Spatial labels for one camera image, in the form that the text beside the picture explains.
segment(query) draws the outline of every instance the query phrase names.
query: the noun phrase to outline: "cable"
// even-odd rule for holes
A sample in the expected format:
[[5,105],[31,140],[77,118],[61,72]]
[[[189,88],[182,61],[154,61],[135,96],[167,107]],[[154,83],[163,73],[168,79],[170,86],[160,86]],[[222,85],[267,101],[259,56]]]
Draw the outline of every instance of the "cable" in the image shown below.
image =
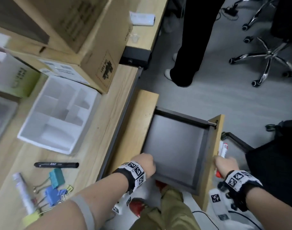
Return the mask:
[[192,214],[195,213],[195,212],[204,213],[208,217],[208,219],[212,222],[212,224],[214,224],[213,221],[210,219],[210,217],[205,212],[203,212],[203,211],[193,211]]
[[232,18],[230,18],[229,16],[227,16],[227,15],[225,14],[223,8],[220,9],[220,13],[221,13],[226,19],[228,19],[229,21],[236,21],[236,20],[239,19],[239,16],[238,16],[238,15],[236,15],[237,18],[235,18],[235,19],[232,19]]
[[247,216],[239,213],[239,212],[236,212],[236,211],[228,211],[229,213],[236,213],[236,214],[239,214],[240,216],[243,216],[245,217],[246,219],[248,219],[250,222],[252,222],[255,226],[257,226],[257,228],[259,228],[260,230],[262,230],[262,228],[260,228],[254,221],[252,221],[250,218],[248,218]]
[[219,20],[222,16],[220,12],[218,12],[218,15],[220,15],[220,16],[217,19],[215,19],[215,21]]

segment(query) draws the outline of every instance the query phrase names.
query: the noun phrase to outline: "olive pants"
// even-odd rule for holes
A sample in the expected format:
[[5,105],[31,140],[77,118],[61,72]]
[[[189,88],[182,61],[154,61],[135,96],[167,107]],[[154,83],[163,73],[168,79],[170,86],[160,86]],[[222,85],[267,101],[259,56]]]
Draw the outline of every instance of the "olive pants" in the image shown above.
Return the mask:
[[130,230],[200,230],[181,192],[166,186],[161,193],[161,211],[146,207]]

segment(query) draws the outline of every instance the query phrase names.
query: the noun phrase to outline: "hand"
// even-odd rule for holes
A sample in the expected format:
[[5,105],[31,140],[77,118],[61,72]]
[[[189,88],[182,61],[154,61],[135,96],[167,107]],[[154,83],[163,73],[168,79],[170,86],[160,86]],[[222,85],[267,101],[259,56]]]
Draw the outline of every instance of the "hand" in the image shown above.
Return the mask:
[[146,173],[146,178],[150,178],[156,172],[156,165],[153,161],[153,156],[150,154],[142,153],[134,156],[131,160],[142,166]]
[[224,178],[231,170],[240,170],[236,159],[234,159],[233,157],[226,159],[221,156],[215,156],[214,163],[217,167],[217,170]]

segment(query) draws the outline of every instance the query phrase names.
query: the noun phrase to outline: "wristband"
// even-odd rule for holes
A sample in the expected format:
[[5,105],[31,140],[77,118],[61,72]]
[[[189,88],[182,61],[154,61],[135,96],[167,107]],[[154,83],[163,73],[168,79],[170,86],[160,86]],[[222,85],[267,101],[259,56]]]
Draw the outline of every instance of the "wristband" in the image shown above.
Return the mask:
[[129,187],[127,190],[129,194],[134,192],[140,185],[142,185],[146,181],[146,174],[142,166],[135,161],[122,164],[113,173],[121,173],[126,176],[129,183]]
[[247,211],[246,195],[254,187],[263,187],[262,183],[244,170],[230,171],[225,179],[225,185],[229,189],[229,195],[234,204],[241,211]]

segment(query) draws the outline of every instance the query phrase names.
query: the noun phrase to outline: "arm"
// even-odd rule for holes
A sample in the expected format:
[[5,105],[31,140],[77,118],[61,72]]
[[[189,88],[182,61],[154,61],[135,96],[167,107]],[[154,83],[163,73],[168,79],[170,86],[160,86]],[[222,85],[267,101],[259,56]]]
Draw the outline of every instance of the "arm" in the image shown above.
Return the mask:
[[[156,171],[153,157],[139,154],[132,158],[139,163],[149,178]],[[128,180],[120,173],[114,173],[81,190],[81,195],[90,207],[99,229],[108,218],[113,206],[128,190]],[[86,223],[79,207],[71,200],[58,204],[51,211],[27,227],[27,230],[86,230]]]
[[[215,158],[215,165],[223,177],[231,170],[239,170],[234,158]],[[246,196],[248,209],[266,230],[292,230],[292,207],[278,200],[265,190],[255,187]]]

